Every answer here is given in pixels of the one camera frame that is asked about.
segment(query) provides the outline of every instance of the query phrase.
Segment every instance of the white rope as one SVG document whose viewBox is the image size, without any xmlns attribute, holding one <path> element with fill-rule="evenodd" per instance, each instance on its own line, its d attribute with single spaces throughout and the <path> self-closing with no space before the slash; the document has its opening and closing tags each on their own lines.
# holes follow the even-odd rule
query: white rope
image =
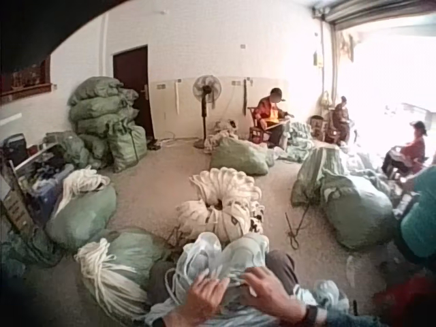
<svg viewBox="0 0 436 327">
<path fill-rule="evenodd" d="M 62 200 L 56 210 L 56 215 L 78 194 L 103 189 L 109 183 L 109 177 L 97 174 L 97 170 L 91 169 L 90 166 L 72 172 L 63 181 Z"/>
<path fill-rule="evenodd" d="M 110 315 L 128 317 L 133 320 L 146 314 L 146 292 L 135 282 L 117 271 L 136 273 L 132 267 L 113 264 L 115 255 L 108 255 L 110 243 L 102 238 L 99 243 L 92 242 L 81 247 L 74 259 L 80 264 L 84 279 L 94 285 L 95 299 Z"/>
</svg>

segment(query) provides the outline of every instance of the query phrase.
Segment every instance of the doorway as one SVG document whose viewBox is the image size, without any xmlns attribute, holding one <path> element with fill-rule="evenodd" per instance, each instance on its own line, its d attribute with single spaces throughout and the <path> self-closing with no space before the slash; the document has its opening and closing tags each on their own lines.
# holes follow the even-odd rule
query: doorway
<svg viewBox="0 0 436 327">
<path fill-rule="evenodd" d="M 133 107 L 139 110 L 136 125 L 145 129 L 147 138 L 155 138 L 149 97 L 149 58 L 147 46 L 114 55 L 114 77 L 124 83 L 126 89 L 139 94 Z"/>
</svg>

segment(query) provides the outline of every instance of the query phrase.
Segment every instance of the person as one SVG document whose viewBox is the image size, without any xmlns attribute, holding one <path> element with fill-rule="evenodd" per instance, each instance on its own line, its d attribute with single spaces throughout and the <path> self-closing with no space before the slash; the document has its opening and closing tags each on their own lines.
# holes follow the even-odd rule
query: person
<svg viewBox="0 0 436 327">
<path fill-rule="evenodd" d="M 283 150 L 285 150 L 286 142 L 285 140 L 282 140 L 285 126 L 281 123 L 281 119 L 284 119 L 286 116 L 292 115 L 277 107 L 277 104 L 282 101 L 285 100 L 282 98 L 281 89 L 279 89 L 278 87 L 273 88 L 268 97 L 264 97 L 259 101 L 257 108 L 253 111 L 253 116 L 254 119 L 258 122 L 258 126 L 260 128 L 262 128 L 263 130 L 266 130 L 268 128 L 268 131 L 271 132 L 270 138 L 268 140 L 270 142 L 270 145 L 280 146 Z"/>
<path fill-rule="evenodd" d="M 341 103 L 334 108 L 332 116 L 333 127 L 339 131 L 338 143 L 348 143 L 349 140 L 349 116 L 347 98 L 341 97 Z"/>
<path fill-rule="evenodd" d="M 266 254 L 265 262 L 266 266 L 248 268 L 242 275 L 246 283 L 243 286 L 245 304 L 278 318 L 280 326 L 385 326 L 376 317 L 355 317 L 305 305 L 291 296 L 298 283 L 293 259 L 282 251 L 274 250 Z M 151 270 L 151 289 L 148 292 L 152 304 L 169 297 L 164 283 L 165 270 L 155 266 Z M 219 312 L 228 284 L 228 278 L 209 279 L 200 274 L 191 284 L 185 302 L 165 317 L 155 320 L 153 327 L 200 326 Z M 248 287 L 256 296 L 251 295 Z"/>
<path fill-rule="evenodd" d="M 420 197 L 401 220 L 395 244 L 410 262 L 433 265 L 436 259 L 436 153 L 431 166 L 408 177 L 403 189 L 417 192 Z"/>
<path fill-rule="evenodd" d="M 398 168 L 402 173 L 419 172 L 425 157 L 425 142 L 423 136 L 427 135 L 425 124 L 416 121 L 410 124 L 414 128 L 414 140 L 405 146 L 394 146 L 384 158 L 381 169 L 389 174 L 389 167 Z"/>
</svg>

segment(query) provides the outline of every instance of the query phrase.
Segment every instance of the wristwatch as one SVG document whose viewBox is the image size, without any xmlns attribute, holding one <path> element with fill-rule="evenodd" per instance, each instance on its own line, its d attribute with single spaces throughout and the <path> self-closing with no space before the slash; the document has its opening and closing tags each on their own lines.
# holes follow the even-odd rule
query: wristwatch
<svg viewBox="0 0 436 327">
<path fill-rule="evenodd" d="M 316 317 L 318 315 L 318 307 L 315 305 L 307 305 L 306 309 L 306 315 L 302 319 L 301 323 L 299 323 L 299 326 L 314 327 L 316 324 Z"/>
</svg>

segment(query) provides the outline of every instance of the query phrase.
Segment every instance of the electric fan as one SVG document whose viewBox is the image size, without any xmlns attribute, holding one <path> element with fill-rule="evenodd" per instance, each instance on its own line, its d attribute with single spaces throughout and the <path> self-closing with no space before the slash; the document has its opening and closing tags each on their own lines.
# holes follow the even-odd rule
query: electric fan
<svg viewBox="0 0 436 327">
<path fill-rule="evenodd" d="M 204 148 L 204 140 L 206 139 L 206 117 L 207 117 L 207 104 L 212 104 L 215 108 L 215 100 L 221 94 L 221 83 L 218 78 L 212 75 L 204 75 L 197 78 L 193 84 L 192 91 L 194 96 L 202 104 L 202 118 L 203 118 L 203 139 L 194 143 L 194 146 L 199 149 Z"/>
</svg>

